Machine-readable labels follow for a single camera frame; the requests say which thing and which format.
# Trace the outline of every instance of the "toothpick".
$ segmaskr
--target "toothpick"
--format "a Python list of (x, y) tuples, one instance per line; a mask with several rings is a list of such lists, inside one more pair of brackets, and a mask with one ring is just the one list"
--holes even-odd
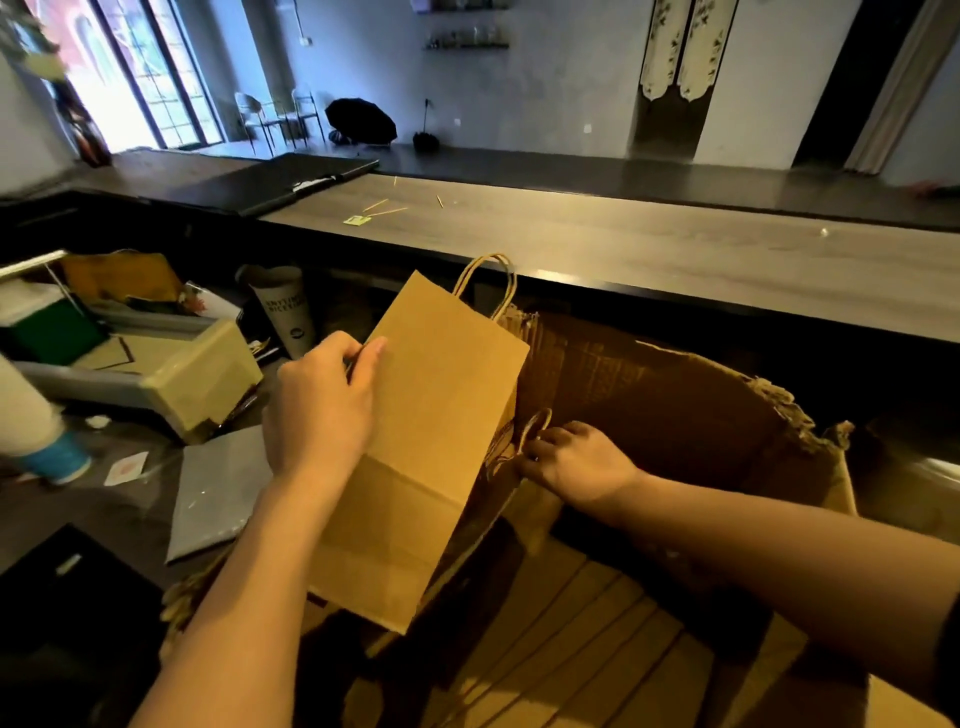
[(373, 203), (369, 207), (365, 207), (363, 211), (366, 212), (369, 209), (373, 209), (374, 207), (377, 207), (377, 206), (383, 205), (384, 203), (389, 203), (389, 202), (390, 202), (390, 198), (388, 197), (386, 200), (381, 200), (378, 203)]
[(377, 215), (389, 215), (391, 212), (400, 212), (402, 209), (410, 209), (409, 207), (398, 207), (397, 209), (388, 209), (383, 212), (375, 212), (373, 215), (368, 215), (368, 217), (376, 217)]

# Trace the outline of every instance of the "bottle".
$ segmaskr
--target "bottle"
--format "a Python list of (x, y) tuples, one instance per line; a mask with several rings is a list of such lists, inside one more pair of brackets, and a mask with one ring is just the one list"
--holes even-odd
[(60, 414), (4, 356), (0, 402), (0, 453), (24, 472), (64, 485), (90, 467), (90, 456), (64, 427)]

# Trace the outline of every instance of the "brown kraft paper bag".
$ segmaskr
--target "brown kraft paper bag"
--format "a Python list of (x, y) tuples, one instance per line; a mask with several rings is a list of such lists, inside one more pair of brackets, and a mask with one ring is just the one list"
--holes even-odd
[[(509, 260), (491, 256), (509, 270)], [(505, 418), (529, 347), (497, 324), (516, 292), (486, 318), (414, 273), (371, 339), (380, 361), (374, 432), (324, 534), (310, 591), (405, 633)]]

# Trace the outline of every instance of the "person's left hand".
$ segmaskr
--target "person's left hand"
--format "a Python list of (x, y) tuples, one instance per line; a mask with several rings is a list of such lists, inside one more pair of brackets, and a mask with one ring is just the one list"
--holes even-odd
[[(336, 500), (373, 427), (373, 380), (387, 340), (366, 347), (336, 331), (302, 359), (284, 364), (263, 413), (267, 460), (277, 478), (308, 481)], [(346, 361), (355, 359), (348, 380)]]

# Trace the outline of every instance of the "black umbrella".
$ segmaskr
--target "black umbrella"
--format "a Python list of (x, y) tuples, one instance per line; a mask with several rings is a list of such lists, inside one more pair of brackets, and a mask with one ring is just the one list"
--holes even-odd
[(396, 124), (377, 104), (363, 99), (337, 99), (326, 108), (330, 126), (362, 144), (377, 146), (396, 139)]

